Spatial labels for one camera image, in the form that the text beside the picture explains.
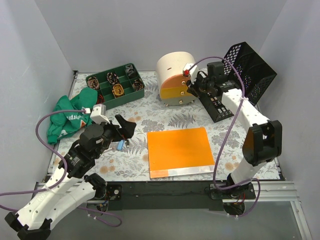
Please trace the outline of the orange drawer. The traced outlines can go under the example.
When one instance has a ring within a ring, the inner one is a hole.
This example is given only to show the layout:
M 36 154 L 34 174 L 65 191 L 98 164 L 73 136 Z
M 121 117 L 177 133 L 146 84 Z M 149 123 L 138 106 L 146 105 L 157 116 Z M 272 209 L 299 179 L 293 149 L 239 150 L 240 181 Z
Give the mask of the orange drawer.
M 182 74 L 173 75 L 166 79 L 160 87 L 164 89 L 181 87 L 186 84 L 187 80 L 189 80 L 189 78 Z

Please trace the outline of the yellow drawer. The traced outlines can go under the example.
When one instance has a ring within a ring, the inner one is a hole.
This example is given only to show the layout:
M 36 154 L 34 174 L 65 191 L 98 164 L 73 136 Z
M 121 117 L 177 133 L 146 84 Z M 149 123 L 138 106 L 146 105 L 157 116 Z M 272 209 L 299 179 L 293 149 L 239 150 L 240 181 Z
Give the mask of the yellow drawer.
M 161 88 L 159 95 L 162 100 L 172 99 L 184 96 L 187 92 L 187 88 L 185 86 L 182 87 L 169 87 L 169 88 Z

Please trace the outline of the blue stapler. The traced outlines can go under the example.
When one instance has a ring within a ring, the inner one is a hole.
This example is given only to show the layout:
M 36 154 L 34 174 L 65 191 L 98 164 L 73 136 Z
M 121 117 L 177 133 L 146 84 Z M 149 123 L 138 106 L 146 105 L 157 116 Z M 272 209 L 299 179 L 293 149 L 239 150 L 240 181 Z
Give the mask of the blue stapler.
M 124 140 L 121 140 L 121 141 L 118 142 L 116 149 L 117 149 L 118 151 L 122 151 L 123 148 L 124 148 L 124 145 L 125 145 L 125 141 L 124 141 Z

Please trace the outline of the grey bottom drawer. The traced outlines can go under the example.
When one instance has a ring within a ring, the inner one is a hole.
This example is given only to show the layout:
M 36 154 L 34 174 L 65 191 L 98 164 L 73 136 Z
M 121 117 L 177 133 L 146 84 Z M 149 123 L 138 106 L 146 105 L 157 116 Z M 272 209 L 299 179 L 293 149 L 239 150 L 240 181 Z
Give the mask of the grey bottom drawer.
M 168 106 L 179 106 L 189 104 L 196 100 L 196 97 L 191 95 L 180 95 L 177 97 L 163 98 L 162 102 Z

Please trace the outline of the white marker red cap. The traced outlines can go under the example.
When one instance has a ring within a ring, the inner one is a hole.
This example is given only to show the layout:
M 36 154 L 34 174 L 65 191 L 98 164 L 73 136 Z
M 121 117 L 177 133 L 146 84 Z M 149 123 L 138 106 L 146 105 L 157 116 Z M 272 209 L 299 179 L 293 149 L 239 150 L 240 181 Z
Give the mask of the white marker red cap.
M 109 147 L 108 149 L 106 149 L 103 153 L 107 153 L 107 152 L 110 152 L 110 151 L 113 151 L 114 150 L 114 147 Z

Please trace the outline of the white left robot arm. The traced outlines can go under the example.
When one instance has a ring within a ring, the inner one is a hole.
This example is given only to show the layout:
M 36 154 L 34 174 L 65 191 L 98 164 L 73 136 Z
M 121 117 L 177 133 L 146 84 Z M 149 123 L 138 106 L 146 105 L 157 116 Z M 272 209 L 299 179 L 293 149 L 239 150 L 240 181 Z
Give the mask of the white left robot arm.
M 106 196 L 107 182 L 97 173 L 87 173 L 112 142 L 128 141 L 137 126 L 119 114 L 115 119 L 117 125 L 105 116 L 94 117 L 44 187 L 23 208 L 6 215 L 19 239 L 46 240 L 55 225 L 82 203 Z

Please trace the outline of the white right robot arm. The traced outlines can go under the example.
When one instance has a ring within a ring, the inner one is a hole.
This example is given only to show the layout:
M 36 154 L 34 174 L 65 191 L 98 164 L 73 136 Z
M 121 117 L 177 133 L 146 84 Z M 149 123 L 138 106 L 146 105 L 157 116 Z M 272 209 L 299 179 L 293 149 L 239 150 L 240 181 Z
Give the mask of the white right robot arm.
M 234 73 L 239 83 L 227 79 L 224 63 L 228 64 L 229 61 L 222 59 L 209 63 L 207 73 L 196 71 L 196 63 L 187 63 L 182 69 L 182 75 L 187 78 L 188 93 L 198 98 L 201 94 L 219 97 L 221 103 L 234 115 L 233 121 L 239 121 L 246 130 L 240 164 L 228 175 L 224 186 L 213 183 L 215 189 L 237 199 L 243 195 L 256 173 L 282 153 L 283 126 L 278 120 L 271 121 L 250 103 L 237 71 Z

